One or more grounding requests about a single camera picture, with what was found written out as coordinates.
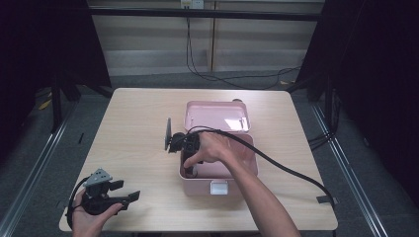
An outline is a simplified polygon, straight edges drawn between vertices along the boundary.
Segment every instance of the table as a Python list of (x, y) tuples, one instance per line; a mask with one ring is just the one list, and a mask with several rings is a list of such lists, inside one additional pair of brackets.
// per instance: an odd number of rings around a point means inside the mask
[[(76, 184), (102, 167), (124, 180), (111, 197), (140, 190), (138, 201), (111, 218), (104, 230), (128, 232), (255, 231), (241, 196), (188, 197), (179, 176), (180, 153), (163, 149), (166, 121), (172, 132), (185, 131), (189, 101), (246, 104), (255, 146), (281, 164), (314, 180), (321, 178), (291, 96), (278, 91), (128, 89), (115, 91)], [(315, 185), (274, 167), (257, 156), (258, 177), (278, 197), (299, 230), (332, 230), (337, 220)], [(63, 215), (59, 227), (70, 231)]]

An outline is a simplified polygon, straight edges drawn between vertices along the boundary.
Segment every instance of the person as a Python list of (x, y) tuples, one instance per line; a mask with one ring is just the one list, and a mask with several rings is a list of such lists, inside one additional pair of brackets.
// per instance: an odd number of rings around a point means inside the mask
[[(229, 170), (237, 183), (252, 217), (260, 233), (264, 237), (300, 236), (293, 220), (275, 195), (257, 178), (229, 146), (228, 138), (214, 132), (200, 133), (199, 151), (187, 159), (185, 168), (189, 168), (200, 161), (220, 161)], [(82, 195), (77, 195), (76, 203), (81, 201)], [(111, 206), (106, 212), (91, 216), (82, 210), (73, 214), (73, 236), (98, 236), (106, 220), (121, 208)]]

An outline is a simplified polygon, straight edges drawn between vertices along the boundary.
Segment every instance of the pink box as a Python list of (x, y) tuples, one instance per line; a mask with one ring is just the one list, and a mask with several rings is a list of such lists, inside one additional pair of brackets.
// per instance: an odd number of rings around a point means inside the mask
[[(250, 120), (246, 105), (242, 102), (189, 102), (185, 115), (185, 130), (200, 125), (227, 131), (249, 144), (254, 144), (252, 136), (247, 133), (250, 129)], [(244, 164), (258, 175), (255, 153), (238, 141), (229, 138), (229, 142), (237, 155), (243, 159)], [(196, 171), (195, 178), (187, 178), (181, 161), (179, 175), (186, 195), (240, 195), (237, 184), (221, 162), (197, 164)]]

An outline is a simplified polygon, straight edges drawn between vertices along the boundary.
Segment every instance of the white power outlet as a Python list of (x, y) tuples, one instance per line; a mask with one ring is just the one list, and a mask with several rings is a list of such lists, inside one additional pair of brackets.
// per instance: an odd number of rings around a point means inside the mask
[(192, 0), (181, 0), (182, 9), (192, 9)]
[(192, 0), (193, 9), (204, 9), (204, 0)]

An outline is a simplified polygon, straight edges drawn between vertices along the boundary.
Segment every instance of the pink lid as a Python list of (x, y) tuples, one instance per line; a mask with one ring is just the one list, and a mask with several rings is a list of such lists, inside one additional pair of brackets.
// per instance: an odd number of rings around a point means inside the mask
[(195, 126), (247, 132), (250, 129), (250, 120), (246, 105), (242, 102), (191, 101), (187, 104), (185, 129), (189, 130)]

